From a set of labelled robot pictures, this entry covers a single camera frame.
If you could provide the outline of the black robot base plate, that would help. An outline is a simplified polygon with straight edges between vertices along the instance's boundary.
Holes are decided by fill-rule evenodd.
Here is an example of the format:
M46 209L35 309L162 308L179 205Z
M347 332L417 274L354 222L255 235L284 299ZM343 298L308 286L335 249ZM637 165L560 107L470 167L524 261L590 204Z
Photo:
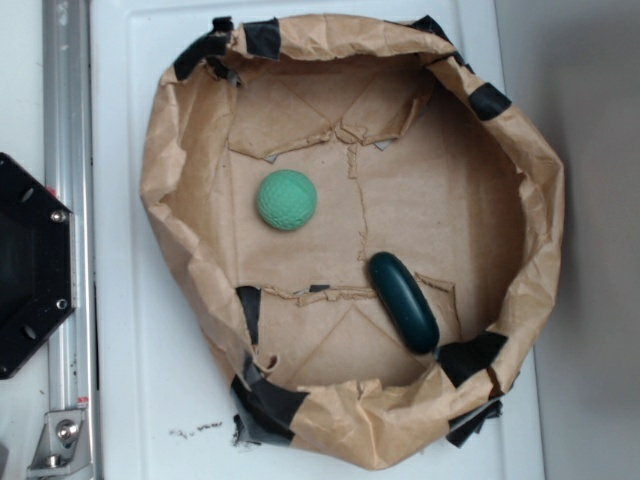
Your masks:
M73 213L1 155L1 378L13 377L75 310Z

